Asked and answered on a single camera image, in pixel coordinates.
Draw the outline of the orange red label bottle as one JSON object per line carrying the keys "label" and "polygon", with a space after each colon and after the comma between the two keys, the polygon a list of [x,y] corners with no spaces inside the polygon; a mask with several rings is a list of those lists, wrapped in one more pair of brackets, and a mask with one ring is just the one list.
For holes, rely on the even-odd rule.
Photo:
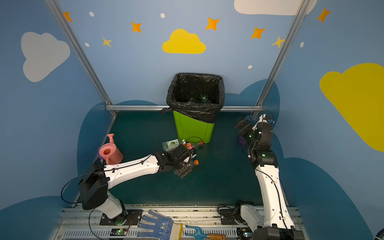
{"label": "orange red label bottle", "polygon": [[198,165],[199,165],[199,161],[198,160],[192,160],[189,163],[187,163],[187,167],[190,168],[190,169],[193,169],[195,166],[198,166]]}

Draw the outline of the green Sprite bottle yellow cap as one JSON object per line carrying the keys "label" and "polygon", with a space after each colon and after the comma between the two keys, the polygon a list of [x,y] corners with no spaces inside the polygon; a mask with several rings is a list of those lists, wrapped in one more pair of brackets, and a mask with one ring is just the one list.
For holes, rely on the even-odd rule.
{"label": "green Sprite bottle yellow cap", "polygon": [[198,104],[211,104],[212,101],[210,100],[208,95],[201,94],[198,98]]}

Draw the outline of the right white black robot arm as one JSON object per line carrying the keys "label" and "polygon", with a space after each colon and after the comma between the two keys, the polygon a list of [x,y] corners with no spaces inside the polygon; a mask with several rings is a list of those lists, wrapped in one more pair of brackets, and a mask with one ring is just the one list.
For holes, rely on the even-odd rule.
{"label": "right white black robot arm", "polygon": [[240,216],[253,232],[254,240],[303,240],[305,235],[296,229],[285,203],[279,163],[271,150],[272,124],[272,117],[261,115],[255,124],[241,118],[235,126],[239,143],[249,146],[248,158],[255,170],[264,206],[261,215],[255,207],[242,204]]}

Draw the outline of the lime label bottle near bin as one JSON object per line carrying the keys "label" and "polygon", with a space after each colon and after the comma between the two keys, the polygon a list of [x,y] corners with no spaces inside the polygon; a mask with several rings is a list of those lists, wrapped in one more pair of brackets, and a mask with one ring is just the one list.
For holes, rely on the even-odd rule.
{"label": "lime label bottle near bin", "polygon": [[175,140],[163,142],[162,146],[165,152],[169,152],[177,148],[179,145],[183,145],[185,143],[186,143],[185,140],[175,139]]}

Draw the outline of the green plastic trash bin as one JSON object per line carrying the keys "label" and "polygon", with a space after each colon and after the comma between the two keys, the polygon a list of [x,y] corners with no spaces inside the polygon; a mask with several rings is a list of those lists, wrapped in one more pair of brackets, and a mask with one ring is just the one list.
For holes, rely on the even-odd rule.
{"label": "green plastic trash bin", "polygon": [[179,139],[202,141],[204,144],[211,141],[215,124],[195,120],[176,111],[173,114]]}

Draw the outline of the black bin liner bag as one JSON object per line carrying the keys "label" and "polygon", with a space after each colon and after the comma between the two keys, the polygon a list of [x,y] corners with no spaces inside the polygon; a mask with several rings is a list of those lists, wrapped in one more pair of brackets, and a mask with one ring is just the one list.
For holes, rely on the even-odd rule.
{"label": "black bin liner bag", "polygon": [[[208,95],[211,104],[198,104],[201,94]],[[169,87],[168,109],[161,114],[176,111],[195,120],[215,123],[225,103],[225,85],[221,76],[202,73],[178,73]]]}

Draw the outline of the red cola bottle lying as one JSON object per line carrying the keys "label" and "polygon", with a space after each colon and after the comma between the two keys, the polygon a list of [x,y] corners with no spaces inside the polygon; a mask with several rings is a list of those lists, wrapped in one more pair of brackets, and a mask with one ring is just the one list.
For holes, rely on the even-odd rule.
{"label": "red cola bottle lying", "polygon": [[199,147],[201,147],[204,143],[202,141],[199,141],[197,143],[185,143],[184,146],[189,150],[191,151],[192,149],[197,149]]}

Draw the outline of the purple glass vase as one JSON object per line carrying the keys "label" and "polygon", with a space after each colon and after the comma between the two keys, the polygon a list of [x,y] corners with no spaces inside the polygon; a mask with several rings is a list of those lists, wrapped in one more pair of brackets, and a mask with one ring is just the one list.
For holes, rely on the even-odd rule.
{"label": "purple glass vase", "polygon": [[246,116],[239,118],[235,129],[238,131],[238,142],[241,146],[249,146],[253,141],[260,139],[260,133],[252,127],[259,120],[256,116]]}

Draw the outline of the blue dotted work glove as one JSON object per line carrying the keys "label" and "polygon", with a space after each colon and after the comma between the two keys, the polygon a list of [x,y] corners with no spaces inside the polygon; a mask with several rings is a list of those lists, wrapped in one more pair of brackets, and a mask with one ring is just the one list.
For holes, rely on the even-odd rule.
{"label": "blue dotted work glove", "polygon": [[170,217],[164,216],[155,210],[149,210],[137,224],[139,230],[137,237],[151,240],[180,240],[183,225],[176,224]]}

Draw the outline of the purple plastic item behind can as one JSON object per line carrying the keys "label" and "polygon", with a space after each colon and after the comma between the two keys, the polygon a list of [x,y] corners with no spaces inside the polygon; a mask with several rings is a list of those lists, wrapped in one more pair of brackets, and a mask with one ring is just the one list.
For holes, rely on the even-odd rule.
{"label": "purple plastic item behind can", "polygon": [[101,161],[103,161],[104,158],[100,155],[100,149],[101,149],[101,147],[98,147],[98,149],[97,149],[97,157],[98,157],[98,159],[100,159]]}

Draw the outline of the left green circuit board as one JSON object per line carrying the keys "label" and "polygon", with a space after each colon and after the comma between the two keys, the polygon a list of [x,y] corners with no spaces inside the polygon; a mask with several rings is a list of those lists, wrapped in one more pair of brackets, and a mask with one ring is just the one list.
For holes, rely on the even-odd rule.
{"label": "left green circuit board", "polygon": [[112,229],[110,232],[110,237],[125,237],[129,232],[129,229]]}

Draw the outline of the green circuit board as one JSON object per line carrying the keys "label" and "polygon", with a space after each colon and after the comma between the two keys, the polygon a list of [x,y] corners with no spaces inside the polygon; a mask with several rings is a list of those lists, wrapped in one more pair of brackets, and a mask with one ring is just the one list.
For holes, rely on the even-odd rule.
{"label": "green circuit board", "polygon": [[110,237],[125,237],[129,232],[129,229],[112,229],[110,232]]}
{"label": "green circuit board", "polygon": [[253,232],[250,228],[237,228],[237,240],[250,240]]}

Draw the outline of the right green circuit board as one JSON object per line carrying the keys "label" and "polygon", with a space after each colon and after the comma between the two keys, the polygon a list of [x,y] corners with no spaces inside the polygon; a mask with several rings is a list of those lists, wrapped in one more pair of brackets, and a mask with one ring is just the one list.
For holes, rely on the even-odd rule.
{"label": "right green circuit board", "polygon": [[250,228],[237,228],[237,240],[250,240],[253,232]]}

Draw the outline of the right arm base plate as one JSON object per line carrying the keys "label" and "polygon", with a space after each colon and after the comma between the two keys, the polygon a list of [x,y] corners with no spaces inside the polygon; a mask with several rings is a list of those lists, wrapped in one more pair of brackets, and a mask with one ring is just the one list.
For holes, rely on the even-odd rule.
{"label": "right arm base plate", "polygon": [[235,212],[232,208],[226,208],[220,206],[217,210],[218,214],[220,215],[220,220],[222,225],[241,225],[242,222],[239,221],[236,216]]}

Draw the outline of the aluminium back frame rail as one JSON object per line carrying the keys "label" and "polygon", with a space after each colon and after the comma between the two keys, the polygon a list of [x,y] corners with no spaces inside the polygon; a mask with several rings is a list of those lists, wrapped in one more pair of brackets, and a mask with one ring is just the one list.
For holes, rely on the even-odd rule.
{"label": "aluminium back frame rail", "polygon": [[[158,105],[106,105],[107,111],[161,111],[168,109],[169,106],[158,106]],[[223,106],[221,111],[223,112],[253,112],[262,111],[262,106]]]}

